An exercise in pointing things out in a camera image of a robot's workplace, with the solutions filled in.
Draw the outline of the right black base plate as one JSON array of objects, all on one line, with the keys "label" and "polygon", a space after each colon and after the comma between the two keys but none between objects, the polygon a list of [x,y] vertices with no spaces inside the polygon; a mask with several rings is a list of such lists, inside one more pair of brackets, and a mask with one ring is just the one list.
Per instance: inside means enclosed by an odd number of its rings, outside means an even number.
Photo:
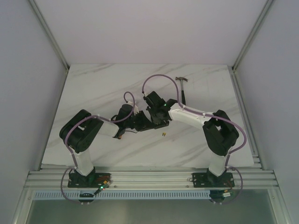
[{"label": "right black base plate", "polygon": [[195,188],[232,188],[235,186],[232,173],[223,173],[216,177],[212,173],[192,173],[192,183]]}]

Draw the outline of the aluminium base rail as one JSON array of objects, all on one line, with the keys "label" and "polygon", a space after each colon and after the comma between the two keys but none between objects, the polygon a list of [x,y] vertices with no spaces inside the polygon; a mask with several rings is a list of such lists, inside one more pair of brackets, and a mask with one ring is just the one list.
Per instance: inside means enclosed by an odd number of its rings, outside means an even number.
[{"label": "aluminium base rail", "polygon": [[[63,177],[64,166],[45,165],[39,171],[30,171],[25,181],[29,189],[58,189],[67,187]],[[116,189],[187,189],[192,188],[192,173],[205,172],[204,168],[108,168],[97,167],[99,173],[110,173],[112,187]],[[233,171],[235,187],[245,189],[277,189],[274,171],[260,168],[240,168]]]}]

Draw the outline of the black fuse box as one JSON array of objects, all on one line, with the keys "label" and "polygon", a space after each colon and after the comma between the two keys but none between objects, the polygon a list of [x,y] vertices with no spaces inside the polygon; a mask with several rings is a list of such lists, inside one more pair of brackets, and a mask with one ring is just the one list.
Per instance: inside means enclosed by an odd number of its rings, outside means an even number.
[{"label": "black fuse box", "polygon": [[165,120],[155,121],[153,123],[155,125],[154,129],[160,129],[160,128],[167,127],[170,122],[169,122],[169,120],[165,119]]}]

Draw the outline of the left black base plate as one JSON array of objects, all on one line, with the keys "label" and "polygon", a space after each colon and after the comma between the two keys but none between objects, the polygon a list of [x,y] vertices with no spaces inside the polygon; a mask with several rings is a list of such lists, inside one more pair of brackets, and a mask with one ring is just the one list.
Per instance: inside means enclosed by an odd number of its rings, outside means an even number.
[{"label": "left black base plate", "polygon": [[68,188],[98,188],[104,185],[104,181],[110,181],[109,173],[95,173],[82,176],[77,173],[70,173]]}]

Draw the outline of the left aluminium frame post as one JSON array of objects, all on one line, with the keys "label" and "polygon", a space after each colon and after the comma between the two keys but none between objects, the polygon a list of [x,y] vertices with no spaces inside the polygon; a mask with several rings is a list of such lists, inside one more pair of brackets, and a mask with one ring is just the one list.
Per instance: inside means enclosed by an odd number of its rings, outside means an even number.
[{"label": "left aluminium frame post", "polygon": [[47,36],[54,52],[56,53],[56,56],[58,57],[60,63],[63,65],[64,69],[66,72],[69,71],[70,69],[70,66],[69,64],[67,63],[66,59],[65,59],[65,56],[63,55],[50,27],[48,26],[47,24],[47,21],[45,19],[45,17],[43,16],[37,2],[35,0],[28,0],[27,1],[33,14],[35,15],[37,21],[39,22],[42,30],[44,31],[45,35]]}]

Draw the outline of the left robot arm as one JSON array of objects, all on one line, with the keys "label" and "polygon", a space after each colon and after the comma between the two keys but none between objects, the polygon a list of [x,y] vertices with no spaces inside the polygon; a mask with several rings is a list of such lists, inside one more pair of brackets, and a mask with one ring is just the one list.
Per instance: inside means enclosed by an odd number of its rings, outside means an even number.
[{"label": "left robot arm", "polygon": [[69,148],[72,155],[75,171],[80,174],[79,183],[85,188],[95,184],[95,175],[91,172],[94,165],[91,161],[89,147],[97,134],[120,139],[127,129],[135,129],[138,132],[155,128],[143,111],[134,113],[130,104],[123,104],[118,114],[112,120],[100,119],[91,115],[87,110],[80,110],[60,130],[59,137]]}]

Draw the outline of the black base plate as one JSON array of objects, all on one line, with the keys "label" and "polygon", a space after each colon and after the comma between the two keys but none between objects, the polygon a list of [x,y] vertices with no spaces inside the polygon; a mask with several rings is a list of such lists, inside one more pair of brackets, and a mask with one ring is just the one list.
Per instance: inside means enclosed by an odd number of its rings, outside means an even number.
[{"label": "black base plate", "polygon": [[223,173],[216,177],[212,173],[192,173],[192,183],[195,188],[232,188],[235,186],[232,173]]},{"label": "black base plate", "polygon": [[104,185],[104,181],[110,181],[109,173],[95,173],[82,176],[77,173],[70,173],[68,188],[98,188]]}]

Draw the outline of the aluminium frame post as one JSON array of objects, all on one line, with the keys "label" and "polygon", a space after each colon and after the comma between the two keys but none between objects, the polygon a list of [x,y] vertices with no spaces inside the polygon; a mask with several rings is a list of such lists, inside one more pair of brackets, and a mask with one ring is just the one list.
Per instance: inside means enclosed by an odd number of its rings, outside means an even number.
[{"label": "aluminium frame post", "polygon": [[60,63],[63,65],[64,69],[66,72],[69,71],[70,69],[70,66],[69,64],[67,63],[66,59],[65,59],[65,56],[63,55],[50,27],[48,26],[47,24],[47,21],[45,19],[45,17],[43,16],[37,2],[35,0],[28,0],[27,1],[33,14],[35,15],[37,21],[39,22],[42,30],[44,31],[45,35],[47,36],[54,52],[56,53],[56,56],[58,57]]},{"label": "aluminium frame post", "polygon": [[232,66],[232,71],[236,72],[238,67],[241,65],[244,57],[246,56],[248,50],[250,49],[253,41],[255,40],[255,38],[257,37],[263,23],[265,22],[271,8],[273,7],[275,3],[275,0],[267,0],[261,10],[261,12],[259,13],[252,29],[250,30],[250,33],[248,34],[233,66]]}]

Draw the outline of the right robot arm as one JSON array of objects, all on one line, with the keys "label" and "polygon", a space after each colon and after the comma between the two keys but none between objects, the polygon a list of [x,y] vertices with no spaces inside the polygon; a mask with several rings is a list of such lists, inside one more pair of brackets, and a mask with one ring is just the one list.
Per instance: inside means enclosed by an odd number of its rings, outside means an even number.
[{"label": "right robot arm", "polygon": [[212,151],[208,167],[207,182],[218,186],[224,179],[228,151],[236,144],[239,133],[231,123],[227,114],[218,110],[216,113],[206,113],[189,108],[174,99],[165,101],[152,91],[143,97],[148,107],[151,122],[155,125],[167,125],[170,121],[179,121],[197,129],[202,129],[207,145]]}]

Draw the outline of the right aluminium frame post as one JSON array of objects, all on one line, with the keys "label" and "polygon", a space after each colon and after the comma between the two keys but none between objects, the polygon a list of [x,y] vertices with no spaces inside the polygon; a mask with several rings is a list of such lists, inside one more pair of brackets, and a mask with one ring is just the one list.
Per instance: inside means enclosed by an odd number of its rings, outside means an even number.
[{"label": "right aluminium frame post", "polygon": [[265,22],[271,8],[273,7],[275,3],[275,0],[267,0],[261,10],[261,12],[259,13],[252,29],[250,30],[250,33],[248,34],[233,66],[232,66],[232,71],[236,72],[238,67],[241,65],[244,57],[246,56],[248,50],[250,49],[253,41],[255,40],[255,38],[257,37],[263,23]]}]

